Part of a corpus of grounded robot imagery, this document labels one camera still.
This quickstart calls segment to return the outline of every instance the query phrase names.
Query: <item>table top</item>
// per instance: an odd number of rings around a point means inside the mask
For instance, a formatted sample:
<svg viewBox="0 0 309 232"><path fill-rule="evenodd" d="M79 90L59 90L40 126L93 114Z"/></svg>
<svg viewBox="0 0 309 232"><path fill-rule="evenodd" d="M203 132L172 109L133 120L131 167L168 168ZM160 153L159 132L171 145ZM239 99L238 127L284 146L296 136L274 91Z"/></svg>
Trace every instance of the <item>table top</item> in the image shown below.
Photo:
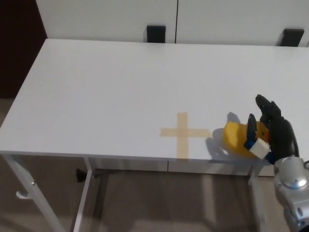
<svg viewBox="0 0 309 232"><path fill-rule="evenodd" d="M228 120L275 101L309 159L309 49L45 41L2 127L3 154L244 160L221 148Z"/></svg>

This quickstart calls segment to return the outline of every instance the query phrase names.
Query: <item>dark wall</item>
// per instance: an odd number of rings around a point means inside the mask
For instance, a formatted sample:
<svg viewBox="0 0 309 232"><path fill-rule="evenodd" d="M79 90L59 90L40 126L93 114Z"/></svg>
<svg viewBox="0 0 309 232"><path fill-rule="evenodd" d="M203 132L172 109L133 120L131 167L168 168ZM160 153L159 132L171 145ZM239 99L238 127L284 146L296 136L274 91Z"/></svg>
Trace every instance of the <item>dark wall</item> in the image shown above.
<svg viewBox="0 0 309 232"><path fill-rule="evenodd" d="M47 38L35 0L0 0L0 98L14 98Z"/></svg>

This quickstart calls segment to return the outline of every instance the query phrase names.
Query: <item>floor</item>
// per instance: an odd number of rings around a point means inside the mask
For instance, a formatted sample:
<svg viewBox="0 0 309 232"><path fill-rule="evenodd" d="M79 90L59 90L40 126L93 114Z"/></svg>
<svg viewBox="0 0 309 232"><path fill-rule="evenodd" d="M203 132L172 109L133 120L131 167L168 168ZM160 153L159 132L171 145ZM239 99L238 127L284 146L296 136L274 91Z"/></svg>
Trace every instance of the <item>floor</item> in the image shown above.
<svg viewBox="0 0 309 232"><path fill-rule="evenodd" d="M12 100L0 99L0 125ZM25 157L32 173L66 231L72 231L83 183L76 168L82 159ZM51 232L23 188L0 157L0 231ZM288 227L278 204L273 178L260 177L265 216L271 232ZM252 199L245 176L121 171L95 179L86 203L85 232L254 232Z"/></svg>

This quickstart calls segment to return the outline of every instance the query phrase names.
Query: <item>tape cross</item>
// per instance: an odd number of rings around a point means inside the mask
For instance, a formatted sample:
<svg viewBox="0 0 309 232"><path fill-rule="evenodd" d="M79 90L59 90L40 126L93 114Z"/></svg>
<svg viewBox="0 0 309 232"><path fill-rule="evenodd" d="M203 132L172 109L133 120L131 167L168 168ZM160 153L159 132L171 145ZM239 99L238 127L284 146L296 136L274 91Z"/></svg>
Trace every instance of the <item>tape cross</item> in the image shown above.
<svg viewBox="0 0 309 232"><path fill-rule="evenodd" d="M189 129L188 113L177 114L177 128L162 128L160 136L177 137L177 158L189 158L189 137L208 138L211 137L209 129Z"/></svg>

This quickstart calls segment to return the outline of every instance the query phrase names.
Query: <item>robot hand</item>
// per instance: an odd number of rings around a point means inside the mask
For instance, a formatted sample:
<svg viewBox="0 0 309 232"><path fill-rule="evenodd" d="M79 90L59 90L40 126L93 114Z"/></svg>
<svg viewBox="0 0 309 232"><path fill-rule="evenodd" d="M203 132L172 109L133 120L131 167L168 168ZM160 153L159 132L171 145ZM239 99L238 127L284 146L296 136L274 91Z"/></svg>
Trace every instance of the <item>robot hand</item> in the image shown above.
<svg viewBox="0 0 309 232"><path fill-rule="evenodd" d="M298 146L289 121L280 108L261 95L256 103L262 111L260 122L269 130L270 157L274 164L275 190L292 232L309 232L309 171L299 157Z"/></svg>

